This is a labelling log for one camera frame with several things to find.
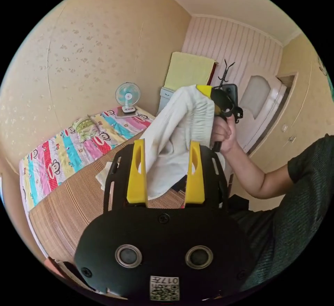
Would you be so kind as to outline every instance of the blue fan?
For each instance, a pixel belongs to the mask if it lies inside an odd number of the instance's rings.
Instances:
[[[139,101],[140,89],[131,82],[121,84],[115,93],[116,101],[122,106],[122,111],[125,114],[136,112],[134,105]]]

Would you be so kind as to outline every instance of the qr code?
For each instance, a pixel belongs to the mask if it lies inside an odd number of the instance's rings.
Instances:
[[[180,300],[180,285],[178,277],[151,276],[150,297],[156,301]]]

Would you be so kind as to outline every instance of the white cloth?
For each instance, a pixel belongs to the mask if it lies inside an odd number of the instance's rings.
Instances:
[[[104,191],[105,188],[105,180],[107,179],[109,169],[111,167],[112,162],[107,162],[105,167],[95,176],[95,178],[101,184],[101,190]]]
[[[190,141],[209,147],[214,102],[196,85],[175,91],[160,114],[145,130],[148,199],[166,193],[188,172]],[[222,168],[225,159],[218,153]]]

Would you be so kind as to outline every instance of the door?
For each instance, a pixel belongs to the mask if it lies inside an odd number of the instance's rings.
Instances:
[[[245,152],[256,143],[269,125],[286,87],[274,75],[248,63],[238,86],[239,106],[244,117],[237,124],[237,140]]]

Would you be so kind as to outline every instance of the person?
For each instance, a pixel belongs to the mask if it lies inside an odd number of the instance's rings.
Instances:
[[[239,146],[234,116],[215,117],[211,143],[221,153],[249,195],[269,199],[285,195],[272,210],[231,214],[246,233],[256,267],[241,291],[287,268],[305,249],[321,224],[334,193],[334,136],[326,134],[281,168],[264,173]]]

